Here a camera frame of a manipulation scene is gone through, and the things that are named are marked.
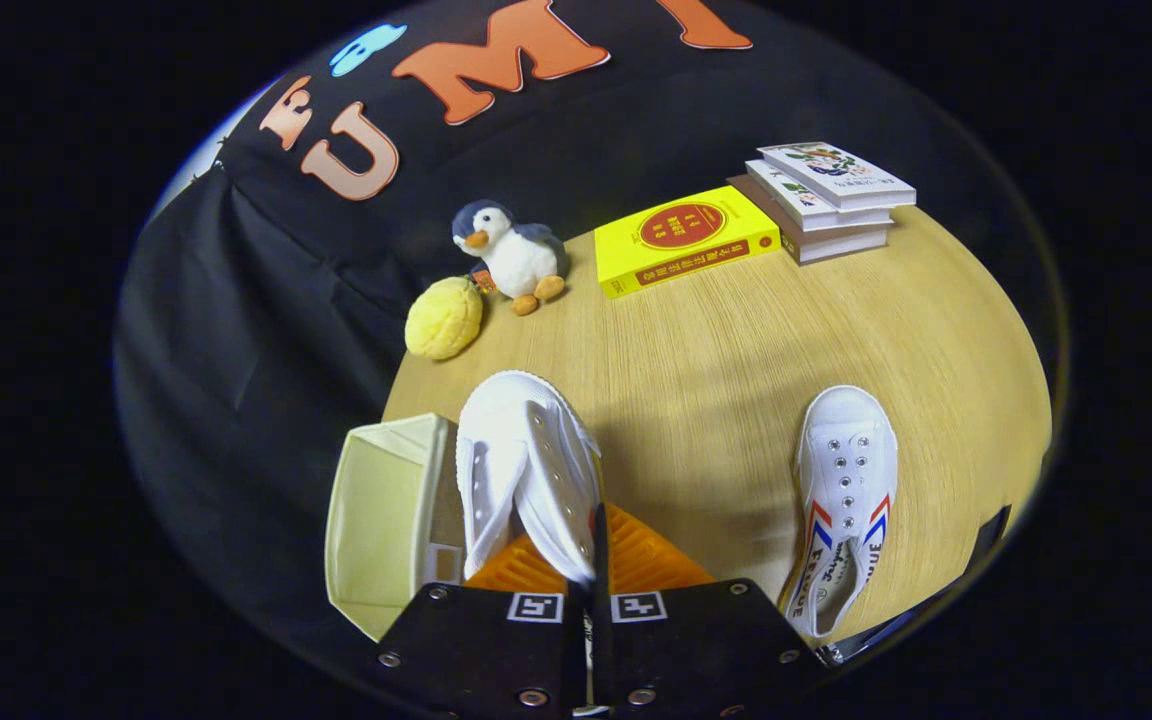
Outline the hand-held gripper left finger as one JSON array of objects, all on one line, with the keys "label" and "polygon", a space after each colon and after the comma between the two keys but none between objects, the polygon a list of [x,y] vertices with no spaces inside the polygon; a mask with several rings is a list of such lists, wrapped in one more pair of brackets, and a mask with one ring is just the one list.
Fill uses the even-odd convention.
[{"label": "hand-held gripper left finger", "polygon": [[589,703],[588,594],[529,536],[462,585],[417,589],[376,679],[439,719],[573,719]]}]

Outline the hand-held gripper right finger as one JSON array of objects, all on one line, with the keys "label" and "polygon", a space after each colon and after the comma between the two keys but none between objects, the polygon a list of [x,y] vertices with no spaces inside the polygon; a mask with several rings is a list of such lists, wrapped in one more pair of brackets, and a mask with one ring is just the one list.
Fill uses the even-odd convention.
[{"label": "hand-held gripper right finger", "polygon": [[829,680],[753,579],[612,592],[608,510],[594,511],[594,705],[613,719],[770,719]]}]

